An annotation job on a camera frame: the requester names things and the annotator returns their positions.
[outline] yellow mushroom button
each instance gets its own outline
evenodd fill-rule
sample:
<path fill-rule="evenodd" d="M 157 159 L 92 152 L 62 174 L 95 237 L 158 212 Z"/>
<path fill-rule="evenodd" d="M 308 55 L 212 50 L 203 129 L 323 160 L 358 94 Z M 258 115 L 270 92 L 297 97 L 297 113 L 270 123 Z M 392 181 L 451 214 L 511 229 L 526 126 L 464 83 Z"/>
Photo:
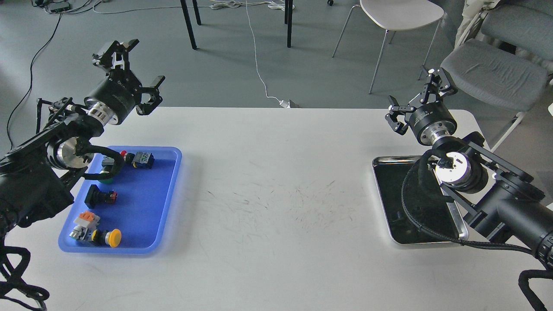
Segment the yellow mushroom button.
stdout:
<path fill-rule="evenodd" d="M 113 229 L 106 236 L 106 242 L 111 247 L 117 247 L 121 243 L 121 231 L 119 229 Z"/>

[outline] metal tray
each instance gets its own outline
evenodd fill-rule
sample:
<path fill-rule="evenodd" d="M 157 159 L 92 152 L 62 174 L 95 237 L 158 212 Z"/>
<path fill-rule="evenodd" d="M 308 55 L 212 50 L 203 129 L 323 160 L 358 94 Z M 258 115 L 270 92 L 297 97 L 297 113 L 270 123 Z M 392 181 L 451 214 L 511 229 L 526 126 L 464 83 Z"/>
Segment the metal tray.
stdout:
<path fill-rule="evenodd" d="M 384 215 L 386 216 L 388 232 L 392 240 L 400 245 L 421 245 L 450 243 L 438 241 L 430 236 L 417 232 L 416 227 L 410 223 L 401 206 L 401 183 L 409 168 L 420 158 L 419 155 L 400 157 L 377 157 L 373 160 L 373 171 L 377 183 L 378 193 Z M 439 188 L 439 180 L 436 179 L 436 189 Z M 435 215 L 443 221 L 444 230 L 449 230 L 453 235 L 458 235 L 461 240 L 468 239 L 468 229 L 463 221 L 459 208 L 455 203 L 444 203 L 443 214 Z"/>

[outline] plastic tray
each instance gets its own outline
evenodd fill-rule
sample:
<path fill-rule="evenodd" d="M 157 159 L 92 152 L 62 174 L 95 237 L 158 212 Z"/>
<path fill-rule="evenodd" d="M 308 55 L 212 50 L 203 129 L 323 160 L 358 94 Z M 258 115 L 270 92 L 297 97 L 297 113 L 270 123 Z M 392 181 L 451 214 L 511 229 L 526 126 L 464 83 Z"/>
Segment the plastic tray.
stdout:
<path fill-rule="evenodd" d="M 151 152 L 154 164 L 151 169 L 133 168 L 126 164 L 113 178 L 113 183 L 85 180 L 65 220 L 58 237 L 58 245 L 65 252 L 144 254 L 154 250 L 163 236 L 165 220 L 175 180 L 182 159 L 180 150 L 174 147 L 109 146 L 115 151 L 136 153 Z M 101 154 L 96 154 L 88 172 L 99 173 L 102 168 Z M 75 227 L 73 221 L 83 211 L 89 210 L 85 197 L 91 184 L 100 191 L 117 192 L 114 204 L 100 203 L 90 211 L 100 219 L 99 230 L 121 230 L 121 243 L 117 247 L 94 246 L 86 241 L 76 241 L 69 236 Z"/>

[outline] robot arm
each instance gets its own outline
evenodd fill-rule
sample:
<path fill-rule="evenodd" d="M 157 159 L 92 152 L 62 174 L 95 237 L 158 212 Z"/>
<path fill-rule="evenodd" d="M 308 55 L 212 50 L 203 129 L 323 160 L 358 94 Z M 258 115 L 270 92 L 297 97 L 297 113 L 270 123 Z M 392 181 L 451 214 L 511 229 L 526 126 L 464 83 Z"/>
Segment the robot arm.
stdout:
<path fill-rule="evenodd" d="M 461 241 L 450 237 L 448 240 L 477 248 L 515 250 L 533 255 L 546 271 L 524 271 L 519 285 L 536 310 L 545 310 L 529 288 L 528 278 L 553 279 L 553 211 L 540 203 L 545 195 L 531 185 L 533 177 L 483 148 L 484 139 L 479 133 L 473 132 L 463 139 L 452 136 L 457 123 L 443 105 L 443 97 L 455 92 L 447 73 L 438 69 L 429 72 L 418 101 L 412 105 L 399 105 L 390 96 L 391 105 L 385 119 L 392 130 L 403 135 L 411 128 L 420 144 L 432 146 L 421 157 L 418 167 L 405 178 L 402 189 L 405 213 L 418 228 L 430 235 L 436 234 L 414 219 L 408 210 L 409 189 L 423 189 L 424 180 L 430 178 L 429 169 L 434 170 L 442 182 L 442 189 L 448 194 L 434 199 L 458 202 L 468 212 L 465 222 L 490 242 Z M 398 116 L 404 116 L 406 124 L 398 121 Z M 430 157 L 439 160 L 431 165 Z M 489 179 L 488 170 L 493 172 L 495 183 L 474 204 L 461 193 L 482 191 Z M 512 236 L 528 248 L 505 244 Z"/>
<path fill-rule="evenodd" d="M 0 272 L 7 280 L 0 282 L 0 298 L 14 300 L 5 295 L 18 289 L 45 309 L 43 300 L 48 298 L 48 292 L 21 279 L 30 253 L 24 248 L 5 246 L 6 234 L 17 225 L 28 227 L 54 217 L 71 205 L 74 198 L 70 190 L 81 177 L 99 180 L 116 175 L 124 164 L 123 157 L 109 148 L 93 146 L 89 140 L 100 136 L 106 124 L 121 124 L 133 108 L 139 115 L 148 115 L 163 100 L 158 88 L 164 76 L 158 76 L 153 86 L 143 87 L 129 68 L 128 52 L 137 44 L 136 39 L 114 41 L 93 54 L 93 64 L 101 67 L 106 76 L 85 98 L 85 105 L 76 105 L 71 98 L 54 103 L 39 100 L 50 106 L 50 121 L 41 132 L 0 159 Z M 149 100 L 142 102 L 142 94 L 149 95 Z M 85 173 L 95 153 L 114 159 L 108 173 Z M 66 173 L 58 177 L 53 168 Z M 10 253 L 22 257 L 15 268 L 8 260 Z"/>

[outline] table surface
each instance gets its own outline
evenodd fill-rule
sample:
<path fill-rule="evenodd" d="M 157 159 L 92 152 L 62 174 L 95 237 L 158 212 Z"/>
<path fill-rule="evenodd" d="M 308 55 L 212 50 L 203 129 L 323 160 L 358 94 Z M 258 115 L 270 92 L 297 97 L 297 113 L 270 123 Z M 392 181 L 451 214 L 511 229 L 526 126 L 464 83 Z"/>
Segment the table surface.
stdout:
<path fill-rule="evenodd" d="M 51 310 L 530 309 L 517 279 L 540 268 L 531 256 L 391 241 L 371 162 L 426 148 L 410 132 L 392 132 L 385 113 L 133 113 L 92 142 L 182 151 L 160 246 L 136 256 L 64 253 L 57 239 L 69 209 L 14 229 L 6 244 L 31 251 L 24 280 L 50 291 Z M 457 136 L 478 130 L 470 113 L 452 114 Z M 551 305 L 551 284 L 538 282 L 533 288 Z M 16 308 L 0 301 L 0 309 Z"/>

